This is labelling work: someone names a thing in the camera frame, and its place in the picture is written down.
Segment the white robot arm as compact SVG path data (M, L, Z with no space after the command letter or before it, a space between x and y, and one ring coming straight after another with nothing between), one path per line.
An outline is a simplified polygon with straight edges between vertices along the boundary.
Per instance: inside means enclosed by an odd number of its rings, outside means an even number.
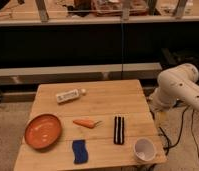
M162 71L158 77L158 87L150 95L150 109L165 111L181 100L199 112L198 69L190 63Z

